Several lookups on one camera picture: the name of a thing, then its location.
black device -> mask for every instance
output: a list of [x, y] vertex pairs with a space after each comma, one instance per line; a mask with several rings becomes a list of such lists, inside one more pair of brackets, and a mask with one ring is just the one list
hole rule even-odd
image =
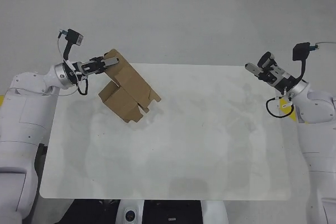
[[142, 224], [203, 224], [199, 200], [146, 200]]

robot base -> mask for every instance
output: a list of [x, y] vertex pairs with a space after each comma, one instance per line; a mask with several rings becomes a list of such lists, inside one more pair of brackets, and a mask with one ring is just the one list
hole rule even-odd
[[143, 224], [157, 221], [179, 224], [229, 223], [223, 201], [121, 200], [115, 224]]

black cable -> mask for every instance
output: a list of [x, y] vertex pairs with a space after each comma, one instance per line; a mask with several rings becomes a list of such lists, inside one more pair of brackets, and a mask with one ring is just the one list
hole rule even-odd
[[294, 107], [293, 107], [293, 104], [291, 105], [291, 111], [289, 112], [289, 113], [287, 113], [287, 114], [285, 114], [285, 115], [282, 115], [282, 116], [276, 116], [276, 115], [274, 115], [273, 113], [271, 113], [271, 111], [269, 110], [269, 106], [268, 106], [268, 104], [269, 104], [269, 102], [270, 101], [273, 101], [273, 100], [275, 100], [275, 97], [274, 98], [271, 98], [271, 99], [269, 99], [269, 100], [267, 100], [267, 102], [266, 102], [266, 108], [267, 108], [267, 111], [268, 111], [268, 113], [271, 115], [271, 116], [273, 116], [274, 118], [286, 118], [287, 116], [289, 116], [289, 115], [291, 115], [292, 114], [292, 112], [293, 112], [293, 110], [294, 110]]
[[82, 96], [86, 96], [87, 93], [88, 93], [88, 79], [86, 78], [85, 79], [86, 81], [86, 88], [85, 88], [85, 92], [81, 92], [81, 89], [80, 89], [80, 86], [78, 85], [78, 82], [77, 82], [77, 87], [78, 87], [78, 92], [82, 95]]

white table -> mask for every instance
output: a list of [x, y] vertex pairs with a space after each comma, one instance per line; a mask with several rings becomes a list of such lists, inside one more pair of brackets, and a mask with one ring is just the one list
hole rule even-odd
[[132, 66], [162, 101], [126, 124], [97, 95], [110, 81], [104, 73], [90, 76], [87, 96], [59, 97], [42, 197], [290, 197], [280, 121], [265, 110], [271, 87], [243, 67]]

cardboard flap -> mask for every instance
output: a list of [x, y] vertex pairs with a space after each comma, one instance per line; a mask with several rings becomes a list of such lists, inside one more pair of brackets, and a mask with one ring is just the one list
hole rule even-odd
[[151, 87], [134, 68], [131, 66], [122, 68], [115, 78], [137, 103], [143, 108], [148, 107], [151, 102], [149, 99]]
[[136, 105], [126, 116], [123, 120], [132, 120], [134, 122], [139, 122], [139, 120], [143, 117], [143, 114], [141, 114], [138, 105]]
[[127, 114], [133, 108], [138, 107], [137, 102], [123, 88], [114, 92], [104, 104], [122, 119], [126, 119]]
[[126, 66], [130, 66], [131, 67], [131, 65], [127, 62], [127, 60], [125, 58], [123, 58], [123, 56], [116, 49], [110, 50], [108, 53], [106, 53], [103, 56], [104, 59], [113, 58], [113, 57], [117, 57], [118, 60], [119, 60], [119, 62], [117, 64], [113, 64], [112, 66], [108, 66], [107, 69], [105, 70], [105, 73], [113, 81], [115, 81], [118, 84], [115, 76], [119, 73], [119, 71], [122, 68], [124, 68]]
[[118, 86], [113, 81], [110, 81], [107, 86], [99, 93], [102, 102], [105, 102], [115, 91], [118, 90]]

